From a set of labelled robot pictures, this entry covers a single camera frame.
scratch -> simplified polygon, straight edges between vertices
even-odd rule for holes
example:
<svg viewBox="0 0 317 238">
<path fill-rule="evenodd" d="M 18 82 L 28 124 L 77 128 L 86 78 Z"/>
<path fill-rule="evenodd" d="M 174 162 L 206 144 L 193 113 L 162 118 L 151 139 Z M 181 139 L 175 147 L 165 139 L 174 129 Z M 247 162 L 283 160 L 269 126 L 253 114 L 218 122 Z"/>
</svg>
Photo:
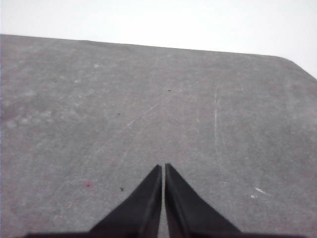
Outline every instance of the scratch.
<svg viewBox="0 0 317 238">
<path fill-rule="evenodd" d="M 187 89 L 193 87 L 195 84 L 197 84 L 197 83 L 199 83 L 199 82 L 201 82 L 201 81 L 203 81 L 203 80 L 205 80 L 205 79 L 207 79 L 207 78 L 208 78 L 208 77 L 204 77 L 204 78 L 202 78 L 202 79 L 200 79 L 200 80 L 197 80 L 195 83 L 192 83 L 191 85 L 189 85 L 189 86 L 187 87 Z"/>
<path fill-rule="evenodd" d="M 124 152 L 123 156 L 119 159 L 119 162 L 118 162 L 118 165 L 116 166 L 116 169 L 113 169 L 113 170 L 112 170 L 112 173 L 110 173 L 110 174 L 108 175 L 107 180 L 109 180 L 109 178 L 112 177 L 113 175 L 115 176 L 115 178 L 118 176 L 118 174 L 114 174 L 114 172 L 117 171 L 118 168 L 120 168 L 120 166 L 122 166 L 122 165 L 124 164 L 125 157 L 127 156 L 128 152 L 131 150 L 132 145 L 135 144 L 135 141 L 137 140 L 137 137 L 139 137 L 139 136 L 142 134 L 142 132 L 147 129 L 147 127 L 148 127 L 149 124 L 150 124 L 150 123 L 148 123 L 146 126 L 144 126 L 144 127 L 140 130 L 140 132 L 133 138 L 133 140 L 131 141 L 129 147 L 126 149 L 126 151 Z"/>
<path fill-rule="evenodd" d="M 170 118 L 172 118 L 172 119 L 174 119 L 174 120 L 176 120 L 176 121 L 178 121 L 178 122 L 181 122 L 180 119 L 177 119 L 177 118 L 173 117 L 173 116 L 172 116 L 171 114 L 169 114 L 169 113 L 167 113 L 167 116 L 170 117 Z"/>
<path fill-rule="evenodd" d="M 260 188 L 258 188 L 258 187 L 256 187 L 255 190 L 258 191 L 258 192 L 260 192 L 260 193 L 263 193 L 263 194 L 265 194 L 265 195 L 267 195 L 267 196 L 272 196 L 271 194 L 269 194 L 269 193 L 267 193 L 267 192 L 264 192 L 262 189 L 260 189 Z"/>
<path fill-rule="evenodd" d="M 137 119 L 143 117 L 145 114 L 147 114 L 149 111 L 151 111 L 152 109 L 154 109 L 155 107 L 157 107 L 159 104 L 161 104 L 161 102 L 156 103 L 154 106 L 150 107 L 148 110 L 144 111 L 143 113 L 139 114 L 138 117 L 134 118 L 132 121 L 130 121 L 126 126 L 124 126 L 121 131 L 119 131 L 118 134 L 120 134 L 121 132 L 124 131 L 125 128 L 129 127 L 133 122 L 135 122 Z"/>
<path fill-rule="evenodd" d="M 218 156 L 217 96 L 218 96 L 218 86 L 216 86 L 215 93 L 214 93 L 214 133 L 213 133 L 213 137 L 214 137 L 214 148 L 215 148 L 215 152 L 216 152 L 215 156 L 216 156 L 216 159 L 218 162 L 220 174 L 222 174 L 222 166 L 221 166 L 220 159 Z"/>
</svg>

white scratch mark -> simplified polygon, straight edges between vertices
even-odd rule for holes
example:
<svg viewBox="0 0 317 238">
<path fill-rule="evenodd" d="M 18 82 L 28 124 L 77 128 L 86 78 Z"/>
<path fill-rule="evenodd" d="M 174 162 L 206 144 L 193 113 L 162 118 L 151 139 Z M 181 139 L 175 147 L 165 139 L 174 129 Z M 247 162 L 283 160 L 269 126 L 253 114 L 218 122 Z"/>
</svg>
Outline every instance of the white scratch mark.
<svg viewBox="0 0 317 238">
<path fill-rule="evenodd" d="M 260 192 L 260 193 L 263 193 L 263 194 L 265 194 L 265 195 L 267 195 L 267 196 L 272 196 L 271 194 L 268 194 L 267 192 L 264 192 L 262 189 L 260 189 L 260 188 L 258 188 L 258 187 L 256 187 L 255 190 L 258 191 L 258 192 Z"/>
<path fill-rule="evenodd" d="M 181 122 L 180 119 L 177 119 L 177 118 L 173 117 L 173 116 L 172 116 L 171 114 L 169 114 L 169 113 L 167 113 L 167 116 L 169 116 L 170 118 L 172 118 L 172 119 L 174 119 L 174 120 L 176 120 L 176 121 L 178 121 L 178 122 Z"/>
<path fill-rule="evenodd" d="M 146 113 L 148 113 L 149 111 L 151 111 L 153 108 L 157 107 L 160 103 L 156 103 L 154 106 L 152 106 L 150 109 L 146 110 L 145 112 L 141 113 L 137 118 L 134 118 L 132 121 L 130 121 L 120 132 L 119 134 L 127 127 L 129 127 L 133 122 L 135 122 L 137 119 L 143 117 Z"/>
<path fill-rule="evenodd" d="M 126 149 L 126 151 L 124 152 L 123 156 L 119 159 L 119 162 L 118 162 L 118 165 L 116 166 L 115 169 L 112 170 L 112 173 L 110 173 L 109 177 L 113 176 L 113 172 L 114 171 L 117 171 L 118 168 L 120 168 L 120 166 L 122 166 L 124 164 L 124 160 L 125 160 L 125 157 L 127 156 L 128 152 L 131 150 L 132 146 L 134 145 L 135 141 L 137 140 L 137 138 L 142 134 L 142 132 L 147 128 L 147 126 L 149 125 L 150 123 L 148 123 L 146 126 L 144 126 L 140 132 L 133 138 L 133 140 L 131 141 L 129 147 Z"/>
<path fill-rule="evenodd" d="M 218 132 L 217 132 L 217 95 L 218 95 L 218 86 L 216 87 L 215 93 L 214 93 L 214 148 L 216 151 L 216 159 L 218 162 L 220 173 L 222 173 L 221 164 L 218 156 Z"/>
</svg>

gray surface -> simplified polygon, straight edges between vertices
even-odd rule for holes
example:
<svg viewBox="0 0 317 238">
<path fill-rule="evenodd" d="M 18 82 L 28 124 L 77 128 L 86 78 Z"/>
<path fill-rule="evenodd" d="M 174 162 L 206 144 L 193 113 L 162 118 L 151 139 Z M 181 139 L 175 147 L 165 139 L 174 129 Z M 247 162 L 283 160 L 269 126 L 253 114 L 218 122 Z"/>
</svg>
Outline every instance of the gray surface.
<svg viewBox="0 0 317 238">
<path fill-rule="evenodd" d="M 166 162 L 243 231 L 317 234 L 317 82 L 294 63 L 17 36 L 1 50 L 3 238 L 86 231 Z"/>
</svg>

gray mat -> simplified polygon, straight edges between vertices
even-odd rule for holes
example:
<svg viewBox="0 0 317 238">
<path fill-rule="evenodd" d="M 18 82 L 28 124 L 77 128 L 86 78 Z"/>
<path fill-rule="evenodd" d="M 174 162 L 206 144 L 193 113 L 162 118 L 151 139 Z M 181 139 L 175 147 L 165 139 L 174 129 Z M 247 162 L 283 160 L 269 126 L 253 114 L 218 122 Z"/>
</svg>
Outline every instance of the gray mat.
<svg viewBox="0 0 317 238">
<path fill-rule="evenodd" d="M 317 234 L 317 81 L 293 62 L 7 35 L 1 51 L 3 238 L 87 231 L 166 162 L 243 231 Z"/>
</svg>

white background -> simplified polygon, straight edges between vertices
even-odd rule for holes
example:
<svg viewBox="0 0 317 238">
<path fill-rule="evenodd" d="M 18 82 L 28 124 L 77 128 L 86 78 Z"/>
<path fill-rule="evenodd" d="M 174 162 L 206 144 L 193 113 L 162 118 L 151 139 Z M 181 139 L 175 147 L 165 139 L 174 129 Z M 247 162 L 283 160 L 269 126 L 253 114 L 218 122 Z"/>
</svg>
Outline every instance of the white background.
<svg viewBox="0 0 317 238">
<path fill-rule="evenodd" d="M 317 78 L 317 0 L 2 0 L 1 32 L 274 55 Z"/>
</svg>

